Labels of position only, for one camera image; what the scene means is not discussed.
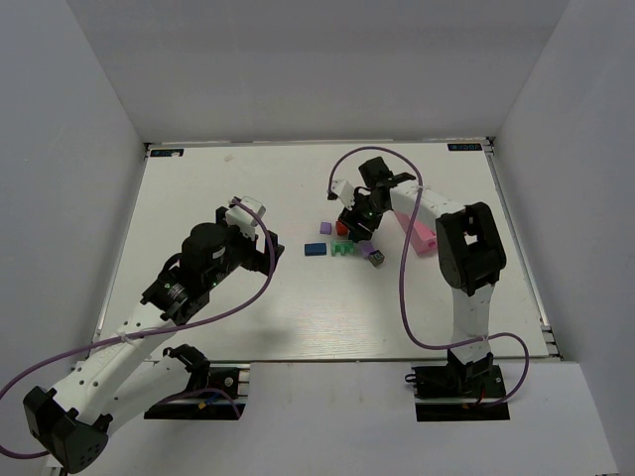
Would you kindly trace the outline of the red cube block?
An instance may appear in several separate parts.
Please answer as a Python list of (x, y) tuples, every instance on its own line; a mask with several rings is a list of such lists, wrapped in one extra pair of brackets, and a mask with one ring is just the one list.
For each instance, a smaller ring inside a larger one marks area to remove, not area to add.
[(346, 236), (348, 234), (347, 227), (340, 221), (335, 222), (335, 231), (338, 236)]

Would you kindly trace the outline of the green hospital arch block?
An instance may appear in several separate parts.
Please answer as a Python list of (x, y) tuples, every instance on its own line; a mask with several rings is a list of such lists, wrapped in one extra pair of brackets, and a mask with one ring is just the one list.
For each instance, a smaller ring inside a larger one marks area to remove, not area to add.
[(352, 240), (336, 240), (330, 243), (330, 253), (335, 256), (348, 256), (355, 253), (355, 244)]

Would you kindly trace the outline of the dark blue rectangular block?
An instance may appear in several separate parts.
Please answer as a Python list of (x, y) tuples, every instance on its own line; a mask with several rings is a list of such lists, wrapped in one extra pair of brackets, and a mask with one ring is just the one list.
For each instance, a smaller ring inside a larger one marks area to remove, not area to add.
[(325, 256), (327, 253), (327, 245), (323, 242), (307, 243), (304, 245), (304, 254), (306, 257)]

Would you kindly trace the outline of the pink plastic box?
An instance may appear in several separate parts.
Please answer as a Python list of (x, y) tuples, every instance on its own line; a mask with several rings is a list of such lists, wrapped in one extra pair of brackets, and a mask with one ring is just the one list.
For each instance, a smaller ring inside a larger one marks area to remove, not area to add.
[[(398, 211), (395, 211), (394, 214), (403, 231), (407, 232), (410, 216)], [(438, 246), (436, 233), (420, 221), (415, 221), (410, 245), (418, 256), (436, 252)]]

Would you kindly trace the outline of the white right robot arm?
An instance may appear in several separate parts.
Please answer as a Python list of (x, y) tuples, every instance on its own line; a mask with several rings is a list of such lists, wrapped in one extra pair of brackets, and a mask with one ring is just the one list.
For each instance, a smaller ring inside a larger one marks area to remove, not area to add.
[(339, 221), (353, 240), (369, 240), (391, 211), (409, 219), (406, 240), (422, 224), (436, 235), (439, 266), (452, 289), (452, 337), (448, 361), (468, 374), (492, 365), (488, 342), (490, 302), (507, 264), (500, 234), (486, 203), (462, 204), (432, 191), (409, 173), (394, 174), (381, 157), (359, 167), (363, 187), (331, 179), (327, 198), (343, 204)]

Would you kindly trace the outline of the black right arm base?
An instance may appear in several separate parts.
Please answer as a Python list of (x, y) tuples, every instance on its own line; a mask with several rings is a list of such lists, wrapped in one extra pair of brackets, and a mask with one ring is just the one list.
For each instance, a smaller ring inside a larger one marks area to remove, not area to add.
[(405, 378), (414, 390), (417, 422), (504, 421), (510, 419), (507, 403), (493, 406), (506, 396), (501, 369), (459, 384), (447, 366), (413, 367)]

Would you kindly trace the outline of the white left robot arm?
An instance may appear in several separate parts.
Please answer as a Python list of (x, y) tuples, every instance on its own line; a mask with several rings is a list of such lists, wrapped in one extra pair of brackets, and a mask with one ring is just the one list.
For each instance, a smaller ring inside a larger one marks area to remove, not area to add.
[(92, 464), (110, 436), (156, 403), (210, 389), (210, 362), (196, 348), (164, 348), (145, 372), (137, 369), (187, 328), (211, 292), (238, 268), (272, 276), (284, 248), (264, 231), (265, 207), (250, 197), (220, 207), (212, 223), (195, 226), (179, 253), (143, 292), (130, 316), (98, 350), (50, 389), (35, 387), (23, 400), (29, 431), (68, 474)]

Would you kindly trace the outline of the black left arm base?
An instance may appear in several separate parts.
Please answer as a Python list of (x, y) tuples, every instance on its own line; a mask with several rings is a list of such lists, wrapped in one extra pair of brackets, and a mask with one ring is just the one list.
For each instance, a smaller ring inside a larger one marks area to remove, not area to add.
[(207, 380), (188, 384), (180, 398), (166, 399), (144, 413), (145, 420), (238, 421), (249, 393), (248, 364), (212, 365)]

